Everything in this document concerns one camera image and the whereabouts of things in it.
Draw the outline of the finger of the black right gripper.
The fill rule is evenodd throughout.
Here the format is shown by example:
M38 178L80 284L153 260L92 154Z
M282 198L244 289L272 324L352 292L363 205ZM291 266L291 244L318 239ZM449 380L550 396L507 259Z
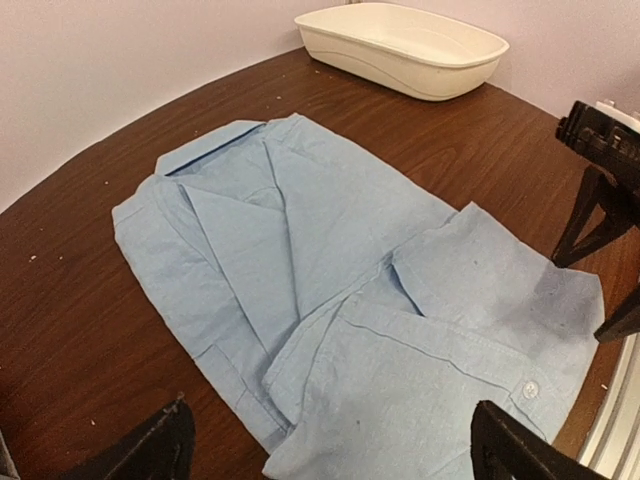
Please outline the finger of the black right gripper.
M600 343L612 342L639 332L640 285L624 299L612 316L594 333Z
M599 207L602 220L582 238L592 214ZM559 268L566 268L617 240L635 226L635 192L610 180L596 167L587 167L563 234L551 256Z

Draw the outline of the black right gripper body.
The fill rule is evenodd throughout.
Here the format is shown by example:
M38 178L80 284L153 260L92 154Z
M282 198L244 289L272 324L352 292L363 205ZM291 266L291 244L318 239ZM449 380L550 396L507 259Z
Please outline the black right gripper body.
M577 198L594 200L608 188L639 197L639 121L614 106L575 101L560 119L556 139L588 160Z

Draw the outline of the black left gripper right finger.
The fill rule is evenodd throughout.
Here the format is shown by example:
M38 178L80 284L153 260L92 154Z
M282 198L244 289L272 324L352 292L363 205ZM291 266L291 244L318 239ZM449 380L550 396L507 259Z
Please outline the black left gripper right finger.
M476 479L605 480L554 449L491 401L475 407L471 460Z

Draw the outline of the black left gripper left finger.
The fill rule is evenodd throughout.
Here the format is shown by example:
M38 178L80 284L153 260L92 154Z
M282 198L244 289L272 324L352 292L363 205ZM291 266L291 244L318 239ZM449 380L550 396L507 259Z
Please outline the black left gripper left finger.
M188 479L195 448L195 420L184 396L163 406L114 445L62 479Z

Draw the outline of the light blue long sleeve shirt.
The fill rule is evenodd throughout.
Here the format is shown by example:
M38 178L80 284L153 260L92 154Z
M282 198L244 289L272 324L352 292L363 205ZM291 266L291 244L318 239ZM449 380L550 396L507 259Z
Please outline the light blue long sleeve shirt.
M469 479L482 400L552 441L604 318L595 275L300 115L161 156L113 220L272 479Z

